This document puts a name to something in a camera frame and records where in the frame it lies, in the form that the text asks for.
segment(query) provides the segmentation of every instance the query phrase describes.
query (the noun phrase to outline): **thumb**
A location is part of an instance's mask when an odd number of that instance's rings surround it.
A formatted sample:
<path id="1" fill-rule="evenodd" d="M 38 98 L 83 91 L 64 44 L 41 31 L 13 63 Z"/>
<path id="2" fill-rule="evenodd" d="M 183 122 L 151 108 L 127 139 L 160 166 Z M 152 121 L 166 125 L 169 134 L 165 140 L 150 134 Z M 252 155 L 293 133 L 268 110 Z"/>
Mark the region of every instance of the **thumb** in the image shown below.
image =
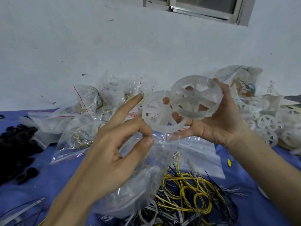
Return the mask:
<path id="1" fill-rule="evenodd" d="M 152 146 L 152 137 L 144 137 L 142 140 L 138 141 L 138 143 L 133 146 L 132 150 L 122 159 L 121 167 L 123 172 L 130 176 L 137 164 L 147 155 Z"/>

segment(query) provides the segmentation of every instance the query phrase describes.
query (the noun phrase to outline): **fingernail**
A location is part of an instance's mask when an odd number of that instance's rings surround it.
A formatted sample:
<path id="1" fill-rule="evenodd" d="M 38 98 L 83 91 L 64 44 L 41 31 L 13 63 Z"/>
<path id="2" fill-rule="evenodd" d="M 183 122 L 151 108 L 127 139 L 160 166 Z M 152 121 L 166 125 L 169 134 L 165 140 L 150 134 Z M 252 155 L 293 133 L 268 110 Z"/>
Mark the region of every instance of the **fingernail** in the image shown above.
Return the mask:
<path id="1" fill-rule="evenodd" d="M 146 142 L 146 145 L 148 147 L 151 147 L 153 145 L 153 138 L 152 137 L 146 137 L 145 142 Z"/>

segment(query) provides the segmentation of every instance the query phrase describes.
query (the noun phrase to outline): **bundle of wires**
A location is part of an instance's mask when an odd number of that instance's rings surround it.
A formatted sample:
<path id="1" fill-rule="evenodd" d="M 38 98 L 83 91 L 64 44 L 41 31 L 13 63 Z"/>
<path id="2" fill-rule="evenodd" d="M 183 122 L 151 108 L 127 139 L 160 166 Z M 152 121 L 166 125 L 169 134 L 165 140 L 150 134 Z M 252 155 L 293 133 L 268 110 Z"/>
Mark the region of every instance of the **bundle of wires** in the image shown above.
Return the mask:
<path id="1" fill-rule="evenodd" d="M 174 168 L 168 168 L 152 203 L 124 219 L 124 226 L 226 226 L 237 221 L 238 207 L 229 194 L 246 195 L 239 189 L 218 186 L 208 175 L 201 176 L 191 162 L 191 172 L 181 173 L 179 158 L 180 154 L 174 156 Z M 106 223 L 104 218 L 99 216 L 99 219 Z"/>

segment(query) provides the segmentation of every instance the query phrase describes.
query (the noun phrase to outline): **white wall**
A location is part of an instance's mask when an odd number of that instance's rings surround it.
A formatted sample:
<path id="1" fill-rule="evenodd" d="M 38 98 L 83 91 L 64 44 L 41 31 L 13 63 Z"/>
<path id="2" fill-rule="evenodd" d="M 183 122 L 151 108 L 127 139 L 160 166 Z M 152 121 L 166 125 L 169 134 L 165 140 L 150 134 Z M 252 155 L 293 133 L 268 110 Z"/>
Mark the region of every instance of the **white wall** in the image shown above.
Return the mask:
<path id="1" fill-rule="evenodd" d="M 301 0 L 257 0 L 243 27 L 102 0 L 0 0 L 0 110 L 55 108 L 106 69 L 151 75 L 167 90 L 183 76 L 253 65 L 301 94 L 300 9 Z"/>

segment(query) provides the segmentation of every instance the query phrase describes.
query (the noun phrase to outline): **right hand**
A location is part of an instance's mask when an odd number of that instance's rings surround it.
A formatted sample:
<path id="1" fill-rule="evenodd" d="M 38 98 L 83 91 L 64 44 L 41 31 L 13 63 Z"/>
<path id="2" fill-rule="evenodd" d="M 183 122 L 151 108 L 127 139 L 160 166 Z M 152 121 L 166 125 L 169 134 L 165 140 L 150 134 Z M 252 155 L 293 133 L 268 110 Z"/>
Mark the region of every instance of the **right hand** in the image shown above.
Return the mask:
<path id="1" fill-rule="evenodd" d="M 241 139 L 250 129 L 244 122 L 242 116 L 235 105 L 227 84 L 220 83 L 214 79 L 221 87 L 224 94 L 218 110 L 211 116 L 202 120 L 188 119 L 186 122 L 190 128 L 176 133 L 180 138 L 198 136 L 214 144 L 221 144 L 228 147 Z M 207 107 L 200 105 L 199 111 L 206 110 Z M 172 114 L 173 118 L 179 123 L 183 118 L 176 112 Z"/>

